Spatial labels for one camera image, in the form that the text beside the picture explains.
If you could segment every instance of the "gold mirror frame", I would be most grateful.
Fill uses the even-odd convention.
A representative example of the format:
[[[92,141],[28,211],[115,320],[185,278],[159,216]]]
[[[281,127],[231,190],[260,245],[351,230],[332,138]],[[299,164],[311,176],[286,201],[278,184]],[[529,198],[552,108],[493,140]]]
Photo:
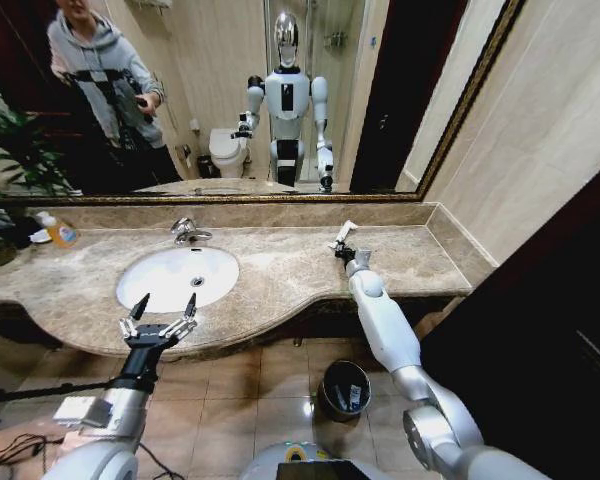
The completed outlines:
[[[471,106],[480,93],[500,50],[507,40],[526,0],[507,0],[480,53],[473,71],[451,114],[445,130],[415,192],[389,194],[236,194],[236,195],[93,195],[81,197],[6,197],[0,206],[104,206],[104,205],[193,205],[211,203],[384,203],[421,202],[440,170]]]

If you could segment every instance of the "tiled floor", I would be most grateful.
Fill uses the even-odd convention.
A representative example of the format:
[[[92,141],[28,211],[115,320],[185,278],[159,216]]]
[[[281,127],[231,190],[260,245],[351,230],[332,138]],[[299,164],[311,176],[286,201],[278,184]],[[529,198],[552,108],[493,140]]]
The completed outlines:
[[[312,396],[325,368],[339,358],[358,362],[372,385],[369,408],[349,423],[327,419]],[[21,388],[97,382],[117,373],[120,365],[72,350],[50,352]],[[285,440],[316,442],[332,455],[377,465],[394,478],[439,478],[422,469],[407,445],[402,430],[406,401],[397,396],[368,346],[356,341],[309,339],[294,347],[284,340],[219,360],[164,363],[159,374],[143,442],[190,480],[237,479],[255,453]],[[6,405],[0,446],[23,432],[61,435],[64,430],[50,421],[59,402],[59,397],[46,397]],[[141,479],[161,473],[143,451],[138,458]],[[16,466],[14,480],[41,473],[36,457]]]

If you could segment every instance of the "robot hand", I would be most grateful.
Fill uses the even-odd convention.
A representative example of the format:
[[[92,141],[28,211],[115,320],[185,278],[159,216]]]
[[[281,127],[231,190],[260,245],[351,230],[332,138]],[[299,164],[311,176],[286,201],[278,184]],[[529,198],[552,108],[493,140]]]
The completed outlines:
[[[253,138],[253,127],[252,122],[248,121],[249,112],[240,114],[240,121],[238,122],[238,130],[231,134],[231,138]]]
[[[331,145],[318,149],[318,176],[320,177],[320,191],[331,192],[333,184],[333,152]]]

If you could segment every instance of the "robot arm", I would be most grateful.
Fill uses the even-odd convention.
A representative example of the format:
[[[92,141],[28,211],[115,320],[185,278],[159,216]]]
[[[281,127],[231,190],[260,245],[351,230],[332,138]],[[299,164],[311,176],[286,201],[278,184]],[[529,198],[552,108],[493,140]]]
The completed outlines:
[[[262,105],[263,100],[264,82],[257,75],[249,77],[247,84],[248,110],[240,114],[238,131],[231,134],[231,138],[253,137],[253,132],[255,132],[256,128],[258,128],[258,124],[260,123],[260,105]]]
[[[65,435],[66,451],[43,480],[135,480],[135,451],[144,432],[146,404],[158,380],[162,352],[177,345],[197,323],[196,294],[182,317],[170,325],[135,325],[149,301],[147,294],[129,316],[120,320],[131,348],[120,374],[101,398],[67,397],[54,415],[57,423],[82,428]]]
[[[423,370],[418,339],[380,276],[369,268],[371,251],[344,243],[352,228],[355,224],[348,221],[330,246],[345,263],[373,355],[391,373],[402,396],[414,402],[404,412],[403,426],[416,458],[447,479],[546,479],[516,457],[486,447],[462,401]]]
[[[318,176],[320,177],[320,190],[330,192],[333,184],[333,153],[331,142],[325,140],[324,131],[327,128],[327,80],[316,77],[311,82],[311,96],[313,98],[313,117],[318,131]]]

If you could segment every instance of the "gray hoodie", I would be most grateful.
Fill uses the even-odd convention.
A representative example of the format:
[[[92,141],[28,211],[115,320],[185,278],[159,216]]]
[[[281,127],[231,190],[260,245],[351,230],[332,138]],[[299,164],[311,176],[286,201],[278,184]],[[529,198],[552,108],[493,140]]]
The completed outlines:
[[[102,131],[114,146],[120,146],[120,120],[135,128],[153,148],[162,147],[164,141],[158,119],[153,118],[148,123],[135,99],[139,93],[156,92],[164,101],[162,88],[120,30],[106,18],[91,13],[96,19],[96,33],[91,42],[85,42],[73,35],[62,10],[58,11],[47,30],[52,53],[51,69],[58,76],[69,74],[76,80]],[[95,83],[107,81],[113,87],[117,116],[111,99],[108,102]]]

